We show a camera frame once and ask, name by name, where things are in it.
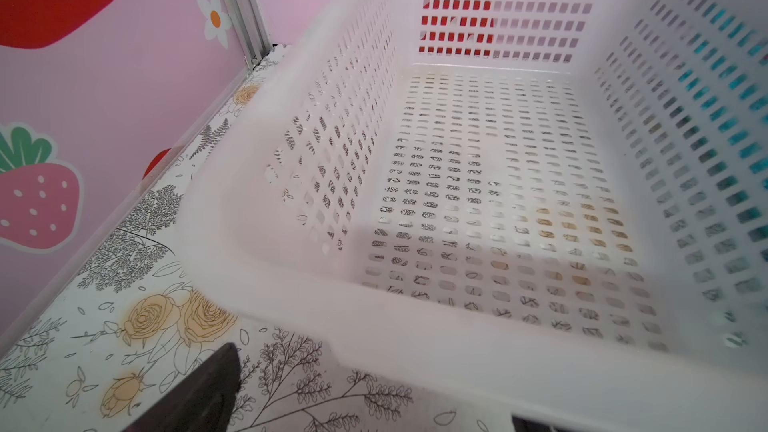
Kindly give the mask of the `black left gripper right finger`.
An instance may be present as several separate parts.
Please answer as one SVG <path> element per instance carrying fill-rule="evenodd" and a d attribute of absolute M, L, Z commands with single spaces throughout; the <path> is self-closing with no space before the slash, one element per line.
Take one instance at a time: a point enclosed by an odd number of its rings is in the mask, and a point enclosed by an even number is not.
<path fill-rule="evenodd" d="M 554 429 L 549 424 L 543 424 L 518 416 L 512 416 L 511 419 L 516 432 L 554 432 Z"/>

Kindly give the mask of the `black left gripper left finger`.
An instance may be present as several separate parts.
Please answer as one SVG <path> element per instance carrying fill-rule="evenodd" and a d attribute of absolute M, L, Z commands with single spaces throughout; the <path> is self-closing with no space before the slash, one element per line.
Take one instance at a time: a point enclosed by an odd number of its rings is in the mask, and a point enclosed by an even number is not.
<path fill-rule="evenodd" d="M 125 431 L 226 431 L 241 371 L 236 345 L 222 345 Z"/>

